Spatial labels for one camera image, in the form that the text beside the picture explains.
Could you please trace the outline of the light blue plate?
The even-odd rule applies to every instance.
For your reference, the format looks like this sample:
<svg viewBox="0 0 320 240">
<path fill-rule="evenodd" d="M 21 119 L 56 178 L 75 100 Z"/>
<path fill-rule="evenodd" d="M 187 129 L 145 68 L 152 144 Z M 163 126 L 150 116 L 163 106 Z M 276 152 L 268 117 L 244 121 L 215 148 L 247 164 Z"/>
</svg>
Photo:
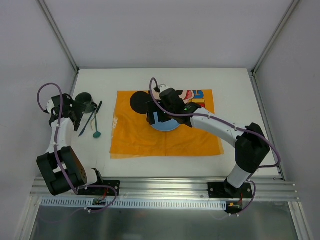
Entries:
<svg viewBox="0 0 320 240">
<path fill-rule="evenodd" d="M 175 119 L 170 119 L 169 121 L 160 122 L 158 119 L 158 114 L 155 112 L 153 114 L 155 124 L 152 124 L 151 127 L 160 132 L 170 132 L 177 129 L 180 124 Z"/>
</svg>

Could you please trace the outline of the dark green mug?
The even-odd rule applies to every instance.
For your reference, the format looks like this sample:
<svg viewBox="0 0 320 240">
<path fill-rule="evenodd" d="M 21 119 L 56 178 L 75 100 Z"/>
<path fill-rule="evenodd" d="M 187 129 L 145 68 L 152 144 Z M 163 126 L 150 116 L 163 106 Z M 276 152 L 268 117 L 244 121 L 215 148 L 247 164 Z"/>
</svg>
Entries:
<svg viewBox="0 0 320 240">
<path fill-rule="evenodd" d="M 85 114 L 90 114 L 98 108 L 98 105 L 94 102 L 92 95 L 88 92 L 79 93 L 75 97 L 75 101 L 84 106 Z"/>
</svg>

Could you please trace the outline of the gold fork green handle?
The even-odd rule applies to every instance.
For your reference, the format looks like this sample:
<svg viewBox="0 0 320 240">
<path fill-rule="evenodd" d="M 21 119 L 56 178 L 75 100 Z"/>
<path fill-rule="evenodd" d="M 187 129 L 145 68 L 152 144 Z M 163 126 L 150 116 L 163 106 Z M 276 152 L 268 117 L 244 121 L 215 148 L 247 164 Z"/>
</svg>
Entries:
<svg viewBox="0 0 320 240">
<path fill-rule="evenodd" d="M 100 101 L 100 103 L 95 106 L 94 111 L 91 113 L 89 119 L 87 120 L 86 124 L 84 125 L 83 129 L 81 130 L 80 134 L 78 135 L 78 137 L 82 136 L 83 133 L 85 132 L 88 124 L 90 123 L 90 121 L 92 120 L 93 116 L 100 110 L 101 106 L 103 104 L 103 101 Z"/>
</svg>

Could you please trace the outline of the teal plastic spoon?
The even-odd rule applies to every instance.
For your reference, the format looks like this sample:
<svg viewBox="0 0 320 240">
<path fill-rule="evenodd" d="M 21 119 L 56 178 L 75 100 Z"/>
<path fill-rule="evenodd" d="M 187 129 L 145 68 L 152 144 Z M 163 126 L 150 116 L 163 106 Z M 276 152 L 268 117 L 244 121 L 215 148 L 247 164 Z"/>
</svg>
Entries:
<svg viewBox="0 0 320 240">
<path fill-rule="evenodd" d="M 94 124 L 95 124 L 95 132 L 93 134 L 94 139 L 98 139 L 101 137 L 101 132 L 98 129 L 98 121 L 97 121 L 97 113 L 94 113 Z"/>
</svg>

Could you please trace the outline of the orange cartoon cloth placemat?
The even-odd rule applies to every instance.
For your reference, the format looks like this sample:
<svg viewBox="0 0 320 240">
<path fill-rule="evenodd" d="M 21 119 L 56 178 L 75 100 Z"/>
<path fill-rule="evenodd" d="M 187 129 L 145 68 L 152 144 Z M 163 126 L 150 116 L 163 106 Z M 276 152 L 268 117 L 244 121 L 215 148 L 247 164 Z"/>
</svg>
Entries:
<svg viewBox="0 0 320 240">
<path fill-rule="evenodd" d="M 110 156 L 207 157 L 225 153 L 219 137 L 204 130 L 180 125 L 168 132 L 155 130 L 147 122 L 148 91 L 118 91 L 113 114 Z"/>
</svg>

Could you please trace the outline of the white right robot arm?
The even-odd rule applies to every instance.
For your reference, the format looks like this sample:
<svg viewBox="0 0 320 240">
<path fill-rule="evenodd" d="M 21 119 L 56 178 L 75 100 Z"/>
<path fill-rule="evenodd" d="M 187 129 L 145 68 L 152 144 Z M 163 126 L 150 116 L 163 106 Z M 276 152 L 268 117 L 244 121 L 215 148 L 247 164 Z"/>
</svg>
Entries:
<svg viewBox="0 0 320 240">
<path fill-rule="evenodd" d="M 260 167 L 271 148 L 261 127 L 251 123 L 244 128 L 218 118 L 201 105 L 185 103 L 177 91 L 165 85 L 150 90 L 152 101 L 148 106 L 158 112 L 160 122 L 174 119 L 180 125 L 208 132 L 230 144 L 235 149 L 235 166 L 223 183 L 224 193 L 236 198 L 242 186 Z"/>
</svg>

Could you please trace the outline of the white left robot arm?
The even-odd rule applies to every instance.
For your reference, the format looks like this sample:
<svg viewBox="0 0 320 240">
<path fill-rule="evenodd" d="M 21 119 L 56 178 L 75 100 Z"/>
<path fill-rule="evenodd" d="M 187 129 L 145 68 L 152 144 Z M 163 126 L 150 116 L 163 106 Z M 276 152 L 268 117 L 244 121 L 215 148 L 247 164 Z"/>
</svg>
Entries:
<svg viewBox="0 0 320 240">
<path fill-rule="evenodd" d="M 77 132 L 85 105 L 76 102 L 66 93 L 52 97 L 46 106 L 50 114 L 52 134 L 45 154 L 36 163 L 53 196 L 87 186 L 93 195 L 104 191 L 105 184 L 96 168 L 85 168 L 72 148 L 72 135 Z"/>
</svg>

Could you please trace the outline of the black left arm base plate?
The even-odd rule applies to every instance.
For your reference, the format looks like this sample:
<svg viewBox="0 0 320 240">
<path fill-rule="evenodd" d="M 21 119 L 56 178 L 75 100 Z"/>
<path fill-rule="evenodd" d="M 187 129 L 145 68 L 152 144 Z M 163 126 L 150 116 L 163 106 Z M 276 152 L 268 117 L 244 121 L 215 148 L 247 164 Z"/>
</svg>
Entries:
<svg viewBox="0 0 320 240">
<path fill-rule="evenodd" d="M 79 196 L 118 196 L 121 189 L 120 180 L 103 180 L 78 190 Z"/>
</svg>

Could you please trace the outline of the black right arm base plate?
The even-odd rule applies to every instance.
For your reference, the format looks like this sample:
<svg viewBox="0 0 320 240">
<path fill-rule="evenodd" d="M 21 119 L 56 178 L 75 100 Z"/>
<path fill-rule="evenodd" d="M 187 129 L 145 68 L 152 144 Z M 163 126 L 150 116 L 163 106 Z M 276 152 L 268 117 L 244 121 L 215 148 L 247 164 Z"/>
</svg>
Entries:
<svg viewBox="0 0 320 240">
<path fill-rule="evenodd" d="M 208 182 L 207 191 L 209 198 L 219 199 L 251 199 L 253 190 L 250 183 L 244 183 L 240 188 L 235 188 L 228 182 Z"/>
</svg>

